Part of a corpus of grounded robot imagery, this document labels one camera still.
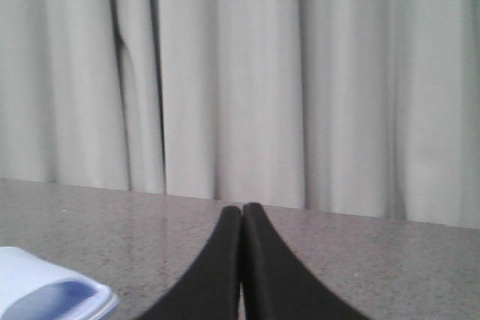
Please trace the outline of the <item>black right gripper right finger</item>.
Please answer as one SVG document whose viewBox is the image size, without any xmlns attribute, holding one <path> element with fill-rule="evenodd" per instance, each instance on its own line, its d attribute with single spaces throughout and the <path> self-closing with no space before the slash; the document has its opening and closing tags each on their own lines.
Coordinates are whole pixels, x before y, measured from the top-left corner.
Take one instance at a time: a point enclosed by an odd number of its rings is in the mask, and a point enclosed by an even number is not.
<svg viewBox="0 0 480 320">
<path fill-rule="evenodd" d="M 242 285 L 247 319 L 367 318 L 304 266 L 258 203 L 243 207 Z"/>
</svg>

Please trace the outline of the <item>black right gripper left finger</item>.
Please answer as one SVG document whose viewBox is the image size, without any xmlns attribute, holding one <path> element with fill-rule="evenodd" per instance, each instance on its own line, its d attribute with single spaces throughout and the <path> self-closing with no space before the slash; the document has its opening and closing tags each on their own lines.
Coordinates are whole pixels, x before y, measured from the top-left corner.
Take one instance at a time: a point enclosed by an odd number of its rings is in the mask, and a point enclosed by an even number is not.
<svg viewBox="0 0 480 320">
<path fill-rule="evenodd" d="M 242 214 L 222 209 L 202 251 L 165 295 L 141 319 L 237 319 Z"/>
</svg>

